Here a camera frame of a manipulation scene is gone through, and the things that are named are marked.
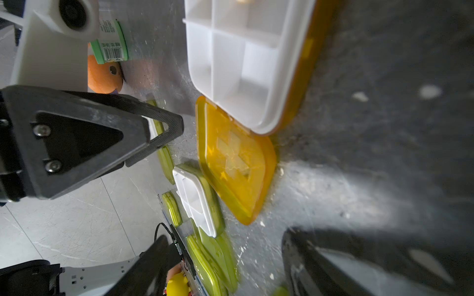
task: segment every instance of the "black plastic part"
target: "black plastic part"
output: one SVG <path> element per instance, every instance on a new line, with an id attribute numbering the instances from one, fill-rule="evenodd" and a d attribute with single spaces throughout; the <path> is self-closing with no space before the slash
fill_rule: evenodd
<path id="1" fill-rule="evenodd" d="M 148 122 L 169 128 L 150 141 Z M 1 91 L 0 203 L 24 196 L 54 199 L 116 170 L 130 166 L 182 135 L 182 117 L 131 96 L 65 92 L 9 86 Z M 33 127 L 51 127 L 47 137 Z M 58 160 L 59 171 L 45 165 Z"/>
<path id="2" fill-rule="evenodd" d="M 168 142 L 176 139 L 177 137 L 183 134 L 184 122 L 180 115 L 147 104 L 132 96 L 102 95 L 88 92 L 78 93 L 73 91 L 70 91 L 69 93 L 85 99 L 92 100 L 103 105 L 115 107 L 120 110 L 125 110 L 132 114 L 143 115 L 145 117 L 149 117 L 151 119 L 166 123 L 168 125 L 168 129 L 165 130 L 164 133 L 152 139 L 148 146 L 141 149 L 139 152 L 135 153 L 133 156 L 131 156 L 125 161 L 125 165 L 127 167 L 134 165 L 135 163 L 149 156 L 151 153 L 155 152 L 157 149 L 160 149 L 161 147 L 166 145 Z"/>
<path id="3" fill-rule="evenodd" d="M 172 264 L 169 250 L 166 237 L 160 236 L 105 296 L 144 296 L 152 285 L 153 295 L 162 295 Z"/>
<path id="4" fill-rule="evenodd" d="M 287 230 L 282 244 L 292 295 L 472 295 L 474 291 L 472 252 L 455 244 L 450 250 L 437 250 L 422 240 L 298 228 Z M 421 265 L 411 255 L 414 250 L 432 256 L 453 281 Z M 335 264 L 328 254 L 344 263 Z M 364 266 L 373 267 L 367 276 Z"/>
<path id="5" fill-rule="evenodd" d="M 64 23 L 73 30 L 79 30 L 86 24 L 87 14 L 78 0 L 59 0 L 59 13 Z"/>
<path id="6" fill-rule="evenodd" d="M 9 13 L 16 15 L 17 17 L 23 17 L 25 0 L 3 0 L 3 6 Z"/>
<path id="7" fill-rule="evenodd" d="M 0 269 L 0 296 L 60 295 L 59 264 L 34 260 Z"/>

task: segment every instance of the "white plastic tray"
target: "white plastic tray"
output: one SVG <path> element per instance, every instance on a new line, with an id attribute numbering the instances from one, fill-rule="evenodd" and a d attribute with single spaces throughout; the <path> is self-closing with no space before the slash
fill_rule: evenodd
<path id="1" fill-rule="evenodd" d="M 199 178 L 179 167 L 173 169 L 173 176 L 187 216 L 208 236 L 216 237 L 217 230 Z"/>
<path id="2" fill-rule="evenodd" d="M 316 0 L 185 0 L 194 86 L 258 134 L 280 121 Z"/>

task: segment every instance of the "dirty countertop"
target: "dirty countertop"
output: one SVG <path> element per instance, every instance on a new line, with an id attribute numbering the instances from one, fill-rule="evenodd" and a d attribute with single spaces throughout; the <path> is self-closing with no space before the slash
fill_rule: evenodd
<path id="1" fill-rule="evenodd" d="M 131 94 L 183 117 L 184 134 L 168 147 L 175 164 L 198 167 L 201 94 L 188 71 L 183 1 L 100 6 L 122 24 Z M 473 244 L 473 11 L 462 0 L 341 5 L 299 114 L 272 136 L 279 163 L 261 214 L 244 226 L 221 202 L 236 295 L 270 295 L 285 282 L 281 239 L 291 226 Z"/>

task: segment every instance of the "orange toy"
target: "orange toy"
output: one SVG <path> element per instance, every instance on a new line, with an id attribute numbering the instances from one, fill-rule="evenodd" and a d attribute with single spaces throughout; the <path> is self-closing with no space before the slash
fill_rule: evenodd
<path id="1" fill-rule="evenodd" d="M 122 89 L 122 71 L 118 62 L 97 64 L 95 57 L 89 55 L 87 58 L 87 84 L 89 88 L 97 93 L 109 94 L 114 90 L 120 92 Z"/>

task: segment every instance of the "yellow plastic lid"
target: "yellow plastic lid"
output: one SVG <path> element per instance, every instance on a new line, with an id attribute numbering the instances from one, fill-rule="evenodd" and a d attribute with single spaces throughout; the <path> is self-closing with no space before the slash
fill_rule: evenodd
<path id="1" fill-rule="evenodd" d="M 198 158 L 204 176 L 242 224 L 257 217 L 276 167 L 270 138 L 237 124 L 205 97 L 196 102 Z"/>

